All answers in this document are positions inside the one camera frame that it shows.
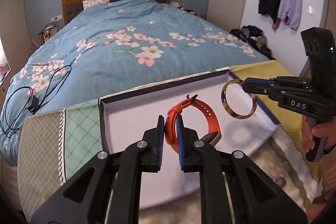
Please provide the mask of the pink sleeve forearm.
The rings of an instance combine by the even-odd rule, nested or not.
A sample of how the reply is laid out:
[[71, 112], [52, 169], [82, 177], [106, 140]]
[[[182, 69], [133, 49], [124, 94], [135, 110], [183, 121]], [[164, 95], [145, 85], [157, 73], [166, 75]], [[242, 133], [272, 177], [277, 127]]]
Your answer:
[[329, 201], [336, 188], [336, 150], [335, 147], [322, 157], [322, 197]]

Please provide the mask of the right hand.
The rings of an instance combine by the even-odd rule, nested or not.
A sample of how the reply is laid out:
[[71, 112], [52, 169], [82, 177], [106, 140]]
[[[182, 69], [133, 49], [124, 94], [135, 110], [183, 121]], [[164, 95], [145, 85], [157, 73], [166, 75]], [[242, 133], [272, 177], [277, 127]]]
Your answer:
[[335, 133], [336, 133], [336, 122], [335, 117], [326, 122], [318, 124], [314, 127], [311, 127], [308, 123], [308, 117], [302, 117], [302, 146], [305, 152], [308, 152], [310, 149], [313, 149], [315, 146], [314, 137], [317, 138], [327, 138], [325, 144], [325, 151], [330, 152], [336, 143]]

